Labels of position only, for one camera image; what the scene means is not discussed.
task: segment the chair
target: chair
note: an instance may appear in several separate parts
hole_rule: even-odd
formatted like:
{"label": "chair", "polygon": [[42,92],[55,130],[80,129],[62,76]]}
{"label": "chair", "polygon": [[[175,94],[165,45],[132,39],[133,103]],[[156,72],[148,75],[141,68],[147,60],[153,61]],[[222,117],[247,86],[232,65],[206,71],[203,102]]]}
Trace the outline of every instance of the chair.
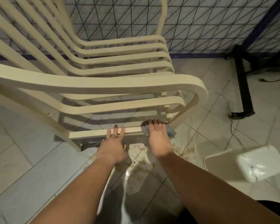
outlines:
{"label": "chair", "polygon": [[[26,17],[23,16],[10,1],[0,0],[0,7],[16,21],[25,32],[33,37],[35,41],[31,42],[28,40],[22,34],[22,31],[17,30],[1,14],[0,29],[16,44],[23,47],[34,56],[53,74],[43,73],[39,68],[0,39],[0,54],[18,67],[0,64],[0,104],[28,117],[41,120],[47,124],[56,135],[68,142],[77,151],[81,151],[81,145],[76,141],[77,139],[104,136],[106,135],[107,129],[77,132],[69,131],[45,113],[38,110],[30,102],[23,101],[19,95],[12,91],[12,88],[38,99],[61,113],[70,115],[162,106],[165,109],[167,121],[173,128],[177,127],[187,118],[193,106],[206,101],[208,92],[200,79],[190,75],[174,74],[174,68],[171,64],[165,39],[160,36],[167,11],[166,0],[161,0],[162,14],[156,31],[157,35],[104,41],[83,41],[79,39],[74,33],[72,24],[69,24],[70,19],[65,12],[61,0],[54,0],[57,8],[51,0],[42,0],[53,12],[54,16],[40,0],[30,1],[35,4],[42,15],[38,14],[27,0],[15,1],[22,8],[23,14],[27,14],[37,23],[39,26],[38,30],[30,24]],[[60,37],[63,38],[63,41],[56,35],[51,27],[45,23],[44,17]],[[48,42],[39,30],[45,32],[54,44]],[[122,44],[125,45],[143,41],[150,43],[121,46]],[[36,43],[41,45],[52,55],[61,67],[49,60],[49,58],[37,48]],[[65,43],[78,53],[78,57],[71,53]],[[55,44],[75,64],[78,64],[80,68],[66,61],[57,49],[54,48]],[[114,44],[117,44],[118,47],[97,49],[82,48]],[[136,61],[137,63],[127,64],[127,61]],[[108,64],[110,66],[102,67],[102,64]],[[62,68],[70,74],[73,74],[73,76],[69,76]],[[194,98],[187,105],[183,98],[180,97],[181,92],[175,93],[180,90],[190,90],[195,93]],[[173,93],[174,95],[170,96],[168,91],[175,91]],[[74,107],[63,104],[48,93],[59,93],[63,97],[74,100],[77,103],[79,103],[78,101],[82,101],[82,103],[80,103],[82,106]],[[97,98],[114,98],[124,95],[149,93],[159,93],[161,96],[116,103],[109,102],[98,105],[89,105],[83,102],[85,100]],[[173,104],[177,106],[175,108],[170,108],[170,105]],[[141,127],[127,127],[126,134],[142,134]]]}

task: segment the gray cloth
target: gray cloth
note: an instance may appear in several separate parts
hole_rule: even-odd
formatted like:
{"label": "gray cloth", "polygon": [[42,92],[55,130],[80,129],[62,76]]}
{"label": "gray cloth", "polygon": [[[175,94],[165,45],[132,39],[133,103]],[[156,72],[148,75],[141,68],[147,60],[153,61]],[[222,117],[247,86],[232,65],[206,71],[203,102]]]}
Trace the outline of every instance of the gray cloth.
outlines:
{"label": "gray cloth", "polygon": [[[141,123],[141,130],[145,136],[149,136],[148,121],[144,121]],[[166,131],[170,139],[175,138],[176,132],[169,124],[166,124]]]}

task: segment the tile floor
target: tile floor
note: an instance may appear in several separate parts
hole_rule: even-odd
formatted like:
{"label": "tile floor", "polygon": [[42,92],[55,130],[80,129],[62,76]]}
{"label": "tile floor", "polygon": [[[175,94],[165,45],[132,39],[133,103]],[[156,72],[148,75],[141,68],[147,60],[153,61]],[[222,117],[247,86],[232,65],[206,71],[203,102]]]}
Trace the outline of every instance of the tile floor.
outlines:
{"label": "tile floor", "polygon": [[[173,59],[173,64],[177,74],[194,75],[204,81],[207,89],[222,91],[210,91],[208,102],[195,107],[176,129],[177,136],[171,142],[177,155],[204,169],[206,156],[241,149],[231,127],[245,147],[270,143],[280,152],[280,82],[262,83],[257,80],[260,76],[249,77],[256,114],[232,123],[228,102],[232,111],[241,111],[232,61]],[[280,72],[264,73],[261,77],[279,79]],[[183,91],[182,96],[189,102],[193,94]],[[161,109],[151,108],[73,117],[35,104],[71,130],[110,128],[115,123],[135,126],[148,118],[163,117]],[[77,153],[46,126],[0,106],[0,224],[29,223],[91,165],[99,141],[90,142],[88,149]],[[125,143],[129,155],[112,171],[97,222],[166,223],[175,219],[181,209],[178,194],[150,153],[147,138],[126,137]],[[276,180],[280,187],[280,174]],[[254,199],[280,202],[280,194],[270,179],[253,185],[240,179],[226,181]]]}

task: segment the person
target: person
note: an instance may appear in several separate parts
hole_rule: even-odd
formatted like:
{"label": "person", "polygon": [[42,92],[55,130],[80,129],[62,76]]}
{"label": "person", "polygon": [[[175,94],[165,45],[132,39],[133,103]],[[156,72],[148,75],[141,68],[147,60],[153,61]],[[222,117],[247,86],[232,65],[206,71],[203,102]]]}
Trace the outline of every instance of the person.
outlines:
{"label": "person", "polygon": [[[218,177],[177,156],[164,122],[149,120],[149,147],[162,165],[179,198],[199,224],[280,223],[280,216]],[[122,146],[125,128],[118,135],[107,131],[95,161],[71,182],[31,222],[94,223],[102,193],[113,167],[126,158]]]}

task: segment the wire mesh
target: wire mesh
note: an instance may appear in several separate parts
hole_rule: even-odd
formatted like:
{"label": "wire mesh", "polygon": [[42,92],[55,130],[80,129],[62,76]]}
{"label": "wire mesh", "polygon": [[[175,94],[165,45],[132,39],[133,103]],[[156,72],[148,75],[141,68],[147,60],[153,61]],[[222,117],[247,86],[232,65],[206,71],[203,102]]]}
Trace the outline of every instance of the wire mesh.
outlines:
{"label": "wire mesh", "polygon": [[[162,35],[170,53],[224,53],[243,42],[275,1],[167,0]],[[64,0],[64,3],[75,32],[85,41],[154,34],[161,14],[160,0]],[[14,0],[13,4],[37,28]],[[38,45],[7,13],[0,11],[26,38]],[[44,32],[41,33],[61,52]],[[2,31],[0,38],[17,52],[27,54]]]}
{"label": "wire mesh", "polygon": [[280,50],[280,14],[249,47],[250,52],[276,53]]}

